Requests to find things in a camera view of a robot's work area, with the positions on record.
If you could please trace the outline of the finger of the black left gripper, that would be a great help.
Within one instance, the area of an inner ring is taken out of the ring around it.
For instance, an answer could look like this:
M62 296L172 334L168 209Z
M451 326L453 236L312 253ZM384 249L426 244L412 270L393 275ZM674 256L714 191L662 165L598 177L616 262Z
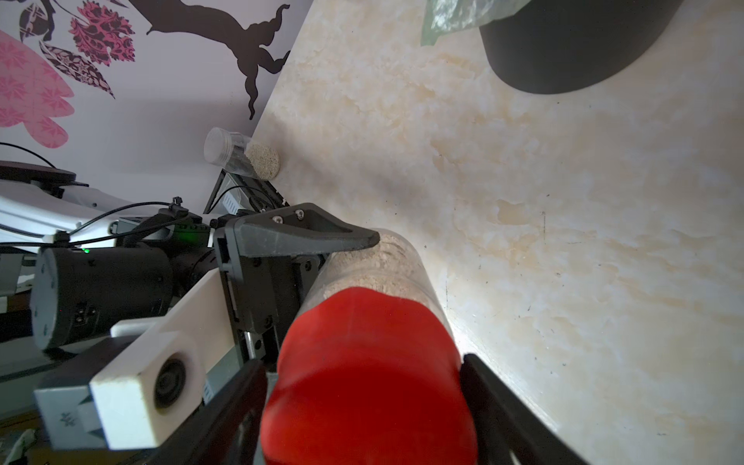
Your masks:
M371 248L374 230L350 225L313 203L236 217L223 228L223 257L276 258Z

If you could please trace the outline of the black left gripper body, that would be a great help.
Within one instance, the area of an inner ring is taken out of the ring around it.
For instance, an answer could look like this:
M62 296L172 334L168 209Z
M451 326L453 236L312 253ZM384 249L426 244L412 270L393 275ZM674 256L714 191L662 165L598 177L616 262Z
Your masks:
M225 225L217 231L217 259L238 362L259 360L267 370L274 371L289 327L318 275L323 255L225 259Z

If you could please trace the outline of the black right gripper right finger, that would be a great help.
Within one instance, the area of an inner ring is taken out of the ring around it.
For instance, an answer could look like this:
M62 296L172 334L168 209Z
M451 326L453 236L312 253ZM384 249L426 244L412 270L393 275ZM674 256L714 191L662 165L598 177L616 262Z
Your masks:
M477 432L478 463L586 464L477 355L464 356L460 386Z

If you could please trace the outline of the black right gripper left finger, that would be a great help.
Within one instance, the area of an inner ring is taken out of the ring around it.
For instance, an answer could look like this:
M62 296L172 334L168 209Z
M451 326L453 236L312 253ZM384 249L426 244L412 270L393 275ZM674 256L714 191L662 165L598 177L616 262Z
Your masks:
M252 464L267 400L267 372L250 360L159 447L149 464Z

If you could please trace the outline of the oatmeal jar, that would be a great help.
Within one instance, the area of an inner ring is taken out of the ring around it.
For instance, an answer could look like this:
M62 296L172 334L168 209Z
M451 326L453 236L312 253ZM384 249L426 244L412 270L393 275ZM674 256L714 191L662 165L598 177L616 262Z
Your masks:
M364 288L427 307L452 333L420 254L400 234L380 229L379 242L370 248L329 255L300 306L300 313L349 288Z

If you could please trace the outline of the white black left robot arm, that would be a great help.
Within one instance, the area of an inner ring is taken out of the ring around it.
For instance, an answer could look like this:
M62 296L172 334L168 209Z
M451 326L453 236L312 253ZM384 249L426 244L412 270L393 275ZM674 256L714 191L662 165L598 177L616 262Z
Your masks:
M37 257L30 311L45 351L161 317L218 270L241 357L273 363L326 259L380 240L312 203L281 203L264 181L249 188L247 209L209 220L180 198L79 199L78 186L45 161L1 166L1 250Z

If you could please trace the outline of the black trash bin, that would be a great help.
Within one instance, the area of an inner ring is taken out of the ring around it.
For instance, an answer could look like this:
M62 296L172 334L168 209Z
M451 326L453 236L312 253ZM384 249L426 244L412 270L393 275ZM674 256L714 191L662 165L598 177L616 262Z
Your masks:
M494 74L517 90L555 95L608 79L638 60L681 0L531 1L480 27Z

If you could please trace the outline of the red jar lid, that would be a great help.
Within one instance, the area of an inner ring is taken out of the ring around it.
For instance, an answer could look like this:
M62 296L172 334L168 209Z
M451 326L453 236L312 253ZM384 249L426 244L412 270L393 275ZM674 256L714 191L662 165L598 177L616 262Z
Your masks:
M299 315L261 421L269 464L474 464L459 352L426 306L350 288Z

